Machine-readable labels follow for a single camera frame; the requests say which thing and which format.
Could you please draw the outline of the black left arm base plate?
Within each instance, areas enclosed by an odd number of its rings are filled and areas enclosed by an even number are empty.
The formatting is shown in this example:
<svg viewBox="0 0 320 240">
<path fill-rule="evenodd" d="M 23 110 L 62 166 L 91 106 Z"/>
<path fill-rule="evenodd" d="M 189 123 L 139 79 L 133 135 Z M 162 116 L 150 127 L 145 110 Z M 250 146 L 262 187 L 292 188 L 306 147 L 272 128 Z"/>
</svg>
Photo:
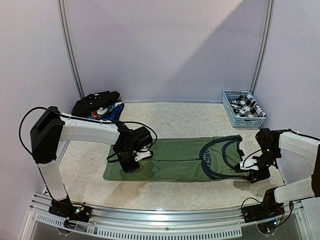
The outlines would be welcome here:
<svg viewBox="0 0 320 240">
<path fill-rule="evenodd" d="M 92 216 L 93 208 L 85 203 L 72 203 L 67 197 L 63 200 L 52 200 L 48 212 L 52 215 L 88 223 Z"/>
</svg>

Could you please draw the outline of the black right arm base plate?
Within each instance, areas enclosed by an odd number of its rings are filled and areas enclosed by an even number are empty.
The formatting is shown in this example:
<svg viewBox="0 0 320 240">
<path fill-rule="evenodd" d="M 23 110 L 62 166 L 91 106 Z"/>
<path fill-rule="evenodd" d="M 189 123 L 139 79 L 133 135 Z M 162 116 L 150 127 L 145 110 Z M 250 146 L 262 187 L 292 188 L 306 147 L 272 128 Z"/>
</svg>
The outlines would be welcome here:
<svg viewBox="0 0 320 240">
<path fill-rule="evenodd" d="M 257 204 L 245 205 L 248 200 L 255 200 Z M 258 201 L 253 197 L 245 199 L 241 206 L 240 211 L 243 215 L 245 223 L 262 221 L 269 218 L 282 216 L 285 213 L 284 204 L 276 202 L 273 198 L 267 197 L 262 201 Z"/>
</svg>

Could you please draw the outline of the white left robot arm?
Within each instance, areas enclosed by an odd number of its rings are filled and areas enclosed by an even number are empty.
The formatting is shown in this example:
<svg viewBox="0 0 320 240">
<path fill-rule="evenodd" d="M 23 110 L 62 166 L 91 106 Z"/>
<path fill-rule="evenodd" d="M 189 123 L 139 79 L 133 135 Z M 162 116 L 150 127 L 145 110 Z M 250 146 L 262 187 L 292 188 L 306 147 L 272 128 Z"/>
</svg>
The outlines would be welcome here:
<svg viewBox="0 0 320 240">
<path fill-rule="evenodd" d="M 79 141 L 111 146 L 125 173 L 140 167 L 139 161 L 152 156 L 151 148 L 157 142 L 156 132 L 144 123 L 139 128 L 128 128 L 128 121 L 93 120 L 60 112 L 56 106 L 34 107 L 27 113 L 42 110 L 43 114 L 31 128 L 30 147 L 22 147 L 38 167 L 45 187 L 55 202 L 55 209 L 63 216 L 74 213 L 57 163 L 60 142 Z"/>
</svg>

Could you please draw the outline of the green cloth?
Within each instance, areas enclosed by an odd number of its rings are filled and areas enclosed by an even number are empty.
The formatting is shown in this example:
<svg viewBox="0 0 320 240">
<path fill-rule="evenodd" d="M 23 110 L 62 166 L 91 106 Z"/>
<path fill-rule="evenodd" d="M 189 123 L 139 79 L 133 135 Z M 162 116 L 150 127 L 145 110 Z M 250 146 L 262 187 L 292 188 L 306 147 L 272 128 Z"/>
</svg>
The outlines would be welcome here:
<svg viewBox="0 0 320 240">
<path fill-rule="evenodd" d="M 161 138 L 152 147 L 153 156 L 125 173 L 113 157 L 106 164 L 106 181 L 205 183 L 226 179 L 248 180 L 248 172 L 235 172 L 242 160 L 240 135 Z"/>
</svg>

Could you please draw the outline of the black trousers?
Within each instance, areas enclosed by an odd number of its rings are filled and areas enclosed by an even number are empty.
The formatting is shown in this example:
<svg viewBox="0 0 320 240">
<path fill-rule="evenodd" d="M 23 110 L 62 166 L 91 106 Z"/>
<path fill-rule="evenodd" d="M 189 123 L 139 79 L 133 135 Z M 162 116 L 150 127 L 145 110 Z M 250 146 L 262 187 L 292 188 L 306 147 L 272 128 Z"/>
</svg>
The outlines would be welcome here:
<svg viewBox="0 0 320 240">
<path fill-rule="evenodd" d="M 88 116 L 99 108 L 108 108 L 120 99 L 118 91 L 103 91 L 91 93 L 78 100 L 73 106 L 71 114 L 76 117 Z"/>
</svg>

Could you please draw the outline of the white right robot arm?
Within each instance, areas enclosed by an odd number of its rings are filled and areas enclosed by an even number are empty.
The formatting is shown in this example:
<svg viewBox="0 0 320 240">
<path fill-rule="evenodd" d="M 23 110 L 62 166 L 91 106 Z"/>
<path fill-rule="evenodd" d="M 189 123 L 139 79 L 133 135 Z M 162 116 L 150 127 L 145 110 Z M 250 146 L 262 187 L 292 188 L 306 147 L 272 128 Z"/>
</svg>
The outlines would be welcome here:
<svg viewBox="0 0 320 240">
<path fill-rule="evenodd" d="M 246 158 L 242 170 L 257 177 L 267 173 L 272 164 L 279 167 L 284 185 L 265 192 L 258 213 L 269 218 L 285 202 L 320 196 L 320 140 L 291 129 L 262 128 L 255 136 L 261 155 Z"/>
</svg>

